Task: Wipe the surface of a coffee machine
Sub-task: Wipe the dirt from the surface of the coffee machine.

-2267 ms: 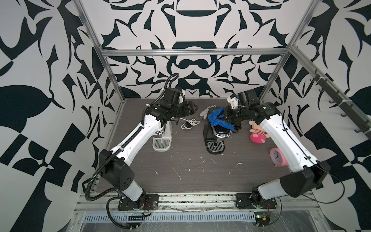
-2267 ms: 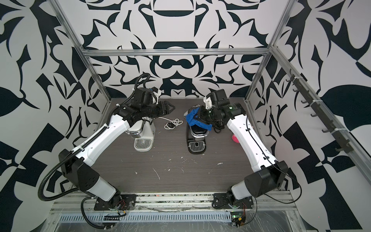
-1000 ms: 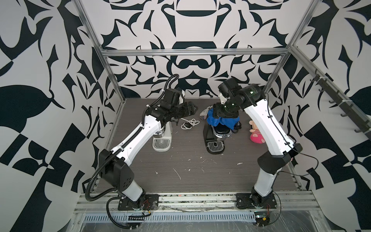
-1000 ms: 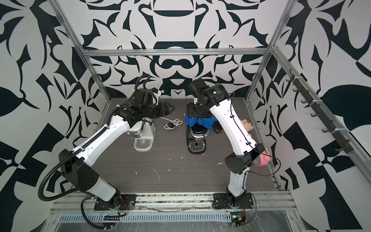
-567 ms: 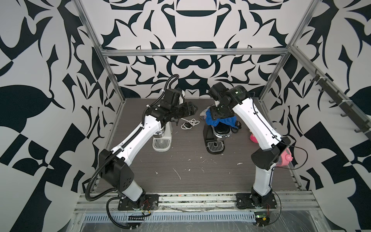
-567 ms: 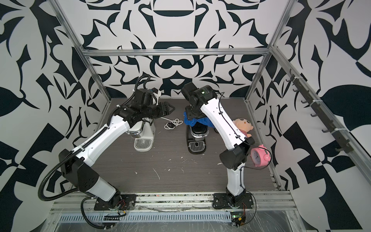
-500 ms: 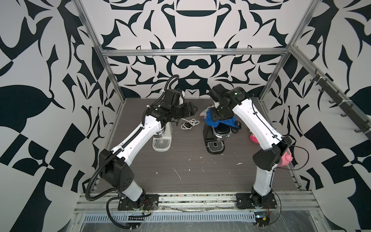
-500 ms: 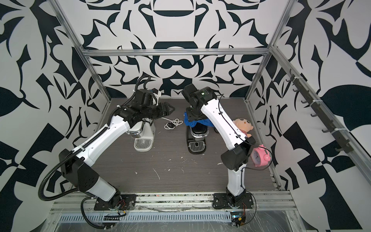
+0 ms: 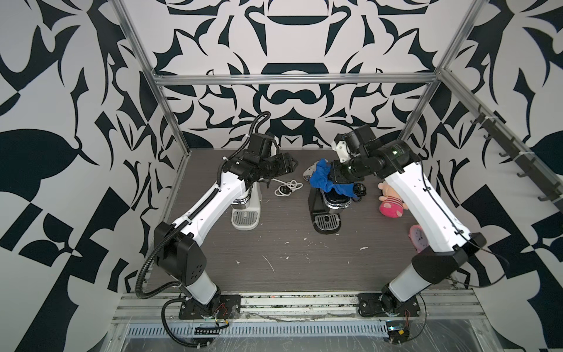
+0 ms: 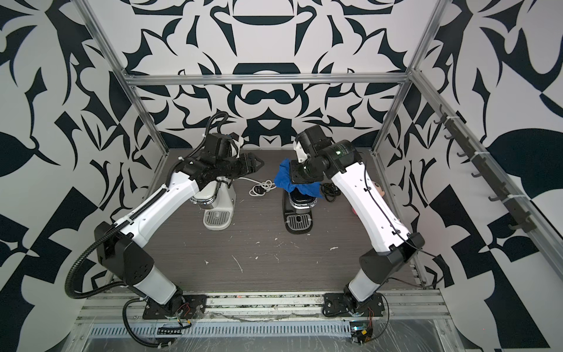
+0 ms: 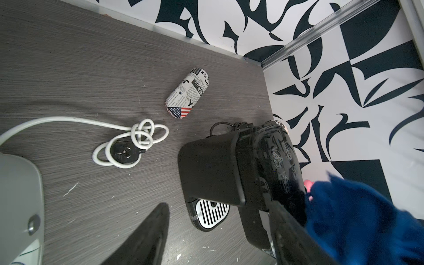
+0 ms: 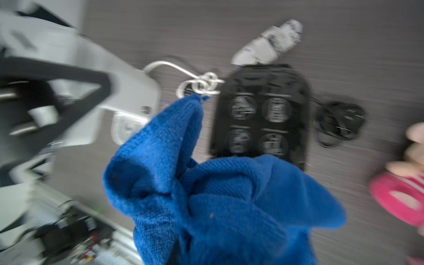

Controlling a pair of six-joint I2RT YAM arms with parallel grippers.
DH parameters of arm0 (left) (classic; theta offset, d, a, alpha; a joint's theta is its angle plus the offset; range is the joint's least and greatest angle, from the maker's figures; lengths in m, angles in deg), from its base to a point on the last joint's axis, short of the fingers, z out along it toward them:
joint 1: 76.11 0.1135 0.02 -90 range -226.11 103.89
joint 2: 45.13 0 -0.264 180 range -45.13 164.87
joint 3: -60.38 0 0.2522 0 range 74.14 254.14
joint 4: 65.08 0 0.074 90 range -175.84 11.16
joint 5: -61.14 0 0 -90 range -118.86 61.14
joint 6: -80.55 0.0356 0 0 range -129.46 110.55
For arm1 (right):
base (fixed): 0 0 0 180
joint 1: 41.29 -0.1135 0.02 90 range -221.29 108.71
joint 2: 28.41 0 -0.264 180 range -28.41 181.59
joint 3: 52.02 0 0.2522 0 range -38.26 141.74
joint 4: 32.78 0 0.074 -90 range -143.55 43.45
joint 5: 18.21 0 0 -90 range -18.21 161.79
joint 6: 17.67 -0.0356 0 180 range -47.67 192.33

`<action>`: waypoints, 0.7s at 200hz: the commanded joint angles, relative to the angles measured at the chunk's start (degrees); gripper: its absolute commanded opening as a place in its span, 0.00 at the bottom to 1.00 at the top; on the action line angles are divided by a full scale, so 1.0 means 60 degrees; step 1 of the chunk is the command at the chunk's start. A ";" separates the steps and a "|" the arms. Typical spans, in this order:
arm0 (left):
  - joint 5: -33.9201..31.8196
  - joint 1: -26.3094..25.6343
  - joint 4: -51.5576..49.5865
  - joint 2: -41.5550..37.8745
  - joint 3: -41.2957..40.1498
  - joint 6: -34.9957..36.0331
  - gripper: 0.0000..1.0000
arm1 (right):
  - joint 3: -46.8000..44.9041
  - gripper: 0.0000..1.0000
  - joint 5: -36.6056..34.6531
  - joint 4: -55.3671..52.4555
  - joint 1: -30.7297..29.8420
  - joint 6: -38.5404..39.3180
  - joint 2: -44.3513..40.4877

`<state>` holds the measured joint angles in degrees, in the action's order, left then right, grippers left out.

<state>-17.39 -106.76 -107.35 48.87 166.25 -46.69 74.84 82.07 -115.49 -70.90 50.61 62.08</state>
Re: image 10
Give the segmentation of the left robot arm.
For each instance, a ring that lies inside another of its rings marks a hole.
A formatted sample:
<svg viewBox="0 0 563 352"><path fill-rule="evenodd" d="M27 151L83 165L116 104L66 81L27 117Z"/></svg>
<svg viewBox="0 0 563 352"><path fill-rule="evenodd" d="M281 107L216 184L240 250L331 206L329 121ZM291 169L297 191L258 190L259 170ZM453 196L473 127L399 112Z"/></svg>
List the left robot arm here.
<svg viewBox="0 0 563 352"><path fill-rule="evenodd" d="M140 206L113 224L100 223L95 241L79 255L65 279L64 290L71 299L87 299L114 287L127 287L167 318L186 317L189 303L180 287L155 265L145 246L162 224L187 202L204 211L208 230L227 229L234 215L236 193L233 181L257 172L263 161L253 153L243 153L242 136L221 131L229 119L225 111L215 113L193 151L180 158L167 179ZM78 292L75 281L79 269L95 252L99 264L118 280L87 292Z"/></svg>

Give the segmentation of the black coffee machine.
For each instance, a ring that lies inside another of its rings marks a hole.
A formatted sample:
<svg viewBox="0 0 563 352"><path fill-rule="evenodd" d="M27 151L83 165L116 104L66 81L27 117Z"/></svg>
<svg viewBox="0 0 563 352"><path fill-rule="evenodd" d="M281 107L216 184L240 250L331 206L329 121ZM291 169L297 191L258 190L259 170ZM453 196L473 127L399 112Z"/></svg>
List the black coffee machine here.
<svg viewBox="0 0 563 352"><path fill-rule="evenodd" d="M307 234L313 228L312 209L317 198L301 194L297 189L283 193L283 219L286 230L293 235Z"/></svg>

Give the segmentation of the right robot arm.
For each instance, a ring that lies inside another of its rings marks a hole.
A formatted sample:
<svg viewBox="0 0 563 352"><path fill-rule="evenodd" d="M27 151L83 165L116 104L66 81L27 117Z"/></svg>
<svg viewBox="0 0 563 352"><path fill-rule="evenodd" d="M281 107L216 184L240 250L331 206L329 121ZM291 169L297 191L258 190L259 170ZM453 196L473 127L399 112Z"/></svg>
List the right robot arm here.
<svg viewBox="0 0 563 352"><path fill-rule="evenodd" d="M359 259L360 269L345 286L345 311L358 314L375 299L378 289L407 264L425 244L394 215L372 182L359 151L347 140L335 142L320 126L296 136L297 158L290 162L290 180L308 184L330 180L362 222L372 248Z"/></svg>

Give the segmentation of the white coffee machine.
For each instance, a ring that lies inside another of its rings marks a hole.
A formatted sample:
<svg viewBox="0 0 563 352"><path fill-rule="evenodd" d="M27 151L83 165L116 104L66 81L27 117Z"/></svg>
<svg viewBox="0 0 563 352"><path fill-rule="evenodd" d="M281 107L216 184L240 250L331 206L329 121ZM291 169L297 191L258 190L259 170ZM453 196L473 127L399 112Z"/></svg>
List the white coffee machine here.
<svg viewBox="0 0 563 352"><path fill-rule="evenodd" d="M204 211L203 224L208 230L227 229L235 210L236 192L231 179L220 177L190 198Z"/></svg>

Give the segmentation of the blue cleaning cloth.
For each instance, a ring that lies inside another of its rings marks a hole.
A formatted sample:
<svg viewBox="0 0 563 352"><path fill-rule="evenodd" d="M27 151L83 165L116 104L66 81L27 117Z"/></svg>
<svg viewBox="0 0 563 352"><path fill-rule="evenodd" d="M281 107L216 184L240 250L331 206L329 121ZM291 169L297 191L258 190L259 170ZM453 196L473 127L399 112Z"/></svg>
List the blue cleaning cloth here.
<svg viewBox="0 0 563 352"><path fill-rule="evenodd" d="M295 190L301 194L316 198L322 198L323 194L320 189L320 182L314 183L297 183L294 178L292 168L290 167L290 159L284 159L279 165L279 171L274 178L274 184L277 188L284 189L286 192L291 193Z"/></svg>

